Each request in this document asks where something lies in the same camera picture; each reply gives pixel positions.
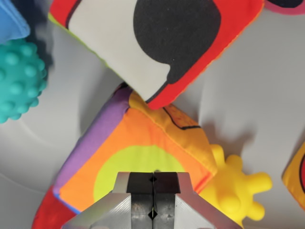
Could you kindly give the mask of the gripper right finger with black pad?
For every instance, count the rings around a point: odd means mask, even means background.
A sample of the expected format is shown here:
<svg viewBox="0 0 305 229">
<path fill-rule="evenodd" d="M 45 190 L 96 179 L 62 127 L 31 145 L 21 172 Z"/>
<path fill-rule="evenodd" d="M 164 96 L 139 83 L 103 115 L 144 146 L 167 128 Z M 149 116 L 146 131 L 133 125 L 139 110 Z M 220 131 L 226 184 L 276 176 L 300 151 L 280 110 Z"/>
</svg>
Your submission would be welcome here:
<svg viewBox="0 0 305 229">
<path fill-rule="evenodd" d="M 186 172 L 155 172 L 154 229 L 240 229 L 194 190 Z"/>
</svg>

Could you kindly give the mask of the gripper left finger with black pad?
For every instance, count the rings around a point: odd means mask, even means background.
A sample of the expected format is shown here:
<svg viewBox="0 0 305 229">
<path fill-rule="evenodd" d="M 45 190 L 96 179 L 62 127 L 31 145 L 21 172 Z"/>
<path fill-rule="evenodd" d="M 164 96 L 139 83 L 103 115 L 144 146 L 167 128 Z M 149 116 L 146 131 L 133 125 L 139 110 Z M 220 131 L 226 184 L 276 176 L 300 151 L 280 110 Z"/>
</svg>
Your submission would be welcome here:
<svg viewBox="0 0 305 229">
<path fill-rule="evenodd" d="M 151 229 L 152 215 L 153 173 L 120 172 L 110 193 L 62 228 Z"/>
</svg>

